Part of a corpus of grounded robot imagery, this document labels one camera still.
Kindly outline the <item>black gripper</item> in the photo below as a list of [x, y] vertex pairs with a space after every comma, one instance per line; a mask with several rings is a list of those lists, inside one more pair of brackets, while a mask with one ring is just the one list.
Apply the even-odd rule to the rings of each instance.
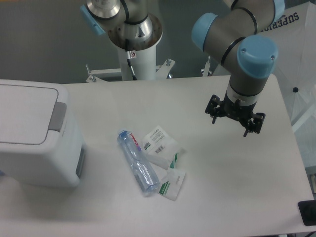
[[265, 120], [265, 113], [253, 113], [257, 103], [249, 106], [242, 106], [239, 103], [232, 102], [229, 98], [223, 101], [216, 95], [212, 95], [205, 109], [205, 113], [212, 118], [214, 124], [217, 118], [228, 117], [239, 121], [245, 127], [243, 137], [248, 133], [259, 134]]

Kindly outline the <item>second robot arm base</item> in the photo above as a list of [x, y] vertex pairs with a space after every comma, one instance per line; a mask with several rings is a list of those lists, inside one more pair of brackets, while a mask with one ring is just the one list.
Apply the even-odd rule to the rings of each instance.
[[80, 12], [95, 34], [107, 33], [125, 51], [148, 49], [162, 38], [162, 24], [147, 0], [87, 0]]

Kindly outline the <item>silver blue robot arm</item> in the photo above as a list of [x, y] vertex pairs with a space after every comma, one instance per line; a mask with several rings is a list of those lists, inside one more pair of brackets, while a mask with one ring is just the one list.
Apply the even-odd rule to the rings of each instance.
[[202, 15], [192, 28], [193, 43], [230, 73], [221, 100], [212, 95], [205, 113], [238, 121], [245, 133], [260, 133], [264, 113], [254, 113], [258, 97], [276, 67], [278, 48], [259, 33], [278, 20], [285, 10], [282, 0], [235, 0], [225, 17]]

